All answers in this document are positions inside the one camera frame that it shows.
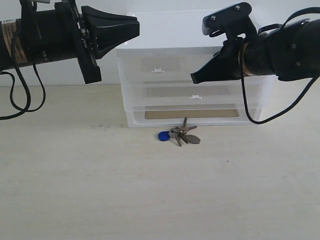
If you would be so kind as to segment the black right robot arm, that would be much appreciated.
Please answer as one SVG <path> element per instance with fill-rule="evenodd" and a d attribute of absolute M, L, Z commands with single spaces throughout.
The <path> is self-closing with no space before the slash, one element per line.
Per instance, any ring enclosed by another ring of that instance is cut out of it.
<path fill-rule="evenodd" d="M 246 77 L 277 76 L 290 82 L 312 78 L 320 71 L 320 21 L 303 19 L 283 30 L 247 39 L 238 38 L 230 56 L 223 47 L 213 67 L 213 81 L 239 80 Z"/>

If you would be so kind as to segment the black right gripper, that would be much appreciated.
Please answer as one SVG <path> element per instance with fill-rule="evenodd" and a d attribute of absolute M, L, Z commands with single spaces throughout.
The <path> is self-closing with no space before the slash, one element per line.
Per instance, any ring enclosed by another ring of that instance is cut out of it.
<path fill-rule="evenodd" d="M 223 42 L 223 47 L 204 66 L 190 74 L 194 84 L 205 82 L 233 81 L 241 79 L 240 50 L 244 39 Z"/>

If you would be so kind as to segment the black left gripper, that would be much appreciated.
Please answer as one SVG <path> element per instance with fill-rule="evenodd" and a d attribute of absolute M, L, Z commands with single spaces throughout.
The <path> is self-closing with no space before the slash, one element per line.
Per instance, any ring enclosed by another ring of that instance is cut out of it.
<path fill-rule="evenodd" d="M 37 37 L 32 48 L 45 62 L 77 59 L 86 84 L 102 81 L 97 60 L 117 46 L 140 35 L 140 22 L 134 16 L 119 15 L 81 7 L 74 0 L 62 0 L 53 10 L 37 11 Z"/>

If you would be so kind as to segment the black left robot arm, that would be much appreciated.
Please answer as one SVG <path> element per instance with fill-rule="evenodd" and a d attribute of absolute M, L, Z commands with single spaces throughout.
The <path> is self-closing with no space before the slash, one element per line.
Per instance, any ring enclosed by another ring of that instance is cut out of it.
<path fill-rule="evenodd" d="M 223 38 L 205 37 L 201 10 L 133 11 L 125 15 L 77 7 L 62 0 L 37 11 L 20 2 L 21 17 L 0 23 L 0 70 L 44 65 L 57 86 L 117 84 L 118 57 L 156 49 L 218 49 Z"/>

